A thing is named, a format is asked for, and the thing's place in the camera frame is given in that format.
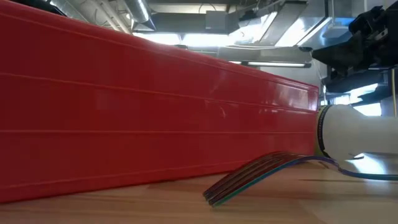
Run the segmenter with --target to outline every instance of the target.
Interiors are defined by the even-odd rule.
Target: red container
[[[0,202],[311,154],[318,88],[0,1]]]

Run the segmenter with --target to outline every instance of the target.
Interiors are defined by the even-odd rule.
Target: ceiling
[[[137,22],[139,19],[132,20],[136,9],[126,7],[129,1],[130,6],[137,2],[141,9],[147,6],[156,30]],[[332,7],[331,3],[332,0],[52,0],[68,17],[154,42],[186,45],[190,50],[226,60],[285,62],[284,58],[289,58],[287,62],[295,63],[307,63],[311,57],[303,57],[293,46],[318,49],[345,41],[349,32],[332,39],[323,34],[330,26],[347,26],[372,4],[380,4],[378,0],[334,0]],[[246,15],[245,20],[239,21],[251,9],[256,16]]]

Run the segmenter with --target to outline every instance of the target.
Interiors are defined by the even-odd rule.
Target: white cylinder
[[[365,116],[347,105],[331,105],[318,117],[317,143],[324,155],[352,159],[363,152],[398,153],[398,119]]]

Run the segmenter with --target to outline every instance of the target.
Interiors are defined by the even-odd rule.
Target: red plastic box
[[[0,202],[311,154],[318,88],[0,1]]]

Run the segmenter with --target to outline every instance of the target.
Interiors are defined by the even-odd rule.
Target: wooden table
[[[397,223],[398,182],[311,164],[282,170],[218,208],[201,193],[223,175],[0,205],[0,223]]]

